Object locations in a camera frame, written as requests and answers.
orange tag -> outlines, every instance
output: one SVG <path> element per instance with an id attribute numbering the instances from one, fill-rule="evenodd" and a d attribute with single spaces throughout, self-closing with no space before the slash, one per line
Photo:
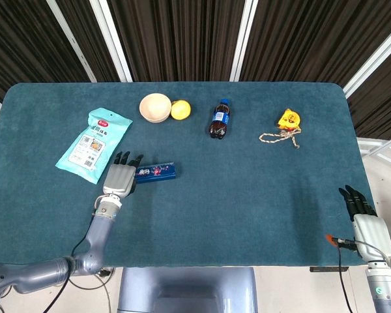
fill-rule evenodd
<path id="1" fill-rule="evenodd" d="M 299 127 L 300 127 L 299 114 L 294 111 L 291 111 L 291 109 L 286 109 L 286 111 L 278 121 L 278 128 L 293 130 Z"/>

yellow fruit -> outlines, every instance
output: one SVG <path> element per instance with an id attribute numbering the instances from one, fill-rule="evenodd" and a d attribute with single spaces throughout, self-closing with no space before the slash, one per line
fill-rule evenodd
<path id="1" fill-rule="evenodd" d="M 190 104 L 185 100 L 177 100 L 172 102 L 171 116 L 174 119 L 181 120 L 186 119 L 191 112 Z"/>

blue bottle label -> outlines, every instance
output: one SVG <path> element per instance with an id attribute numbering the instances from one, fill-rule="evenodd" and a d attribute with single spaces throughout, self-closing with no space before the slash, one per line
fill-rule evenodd
<path id="1" fill-rule="evenodd" d="M 214 121 L 220 121 L 227 125 L 229 122 L 229 115 L 224 112 L 216 112 L 216 114 L 213 115 L 213 122 Z"/>

robotic arm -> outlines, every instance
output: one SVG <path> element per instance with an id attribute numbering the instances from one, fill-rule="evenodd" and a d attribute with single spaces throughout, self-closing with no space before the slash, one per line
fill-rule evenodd
<path id="1" fill-rule="evenodd" d="M 94 218 L 84 238 L 89 250 L 66 258 L 42 261 L 27 265 L 0 263 L 0 296 L 9 286 L 19 293 L 29 293 L 62 282 L 68 275 L 92 275 L 103 266 L 103 253 L 117 213 L 121 208 L 121 199 L 135 191 L 135 172 L 143 155 L 127 163 L 130 152 L 123 157 L 118 153 L 114 164 L 109 168 L 104 181 L 104 195 L 100 198 Z"/>
<path id="2" fill-rule="evenodd" d="M 339 188 L 346 202 L 355 240 L 333 238 L 341 248 L 358 250 L 368 263 L 366 277 L 377 313 L 391 313 L 391 238 L 385 221 L 377 216 L 365 197 L 350 186 Z"/>

table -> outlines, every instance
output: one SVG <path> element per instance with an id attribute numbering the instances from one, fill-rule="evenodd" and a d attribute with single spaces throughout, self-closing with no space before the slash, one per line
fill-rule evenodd
<path id="1" fill-rule="evenodd" d="M 139 114 L 149 93 L 192 105 L 183 121 L 151 124 Z M 207 134 L 212 111 L 230 100 L 225 138 Z M 342 89 L 331 83 L 21 83 L 0 113 L 0 262 L 69 255 L 87 230 L 97 185 L 55 163 L 105 107 L 133 120 L 117 151 L 142 164 L 175 162 L 177 178 L 138 185 L 106 249 L 107 266 L 336 265 L 326 233 L 353 237 L 338 187 L 371 202 Z M 298 112 L 300 149 L 265 144 L 286 108 Z M 345 252 L 344 265 L 361 264 Z"/>

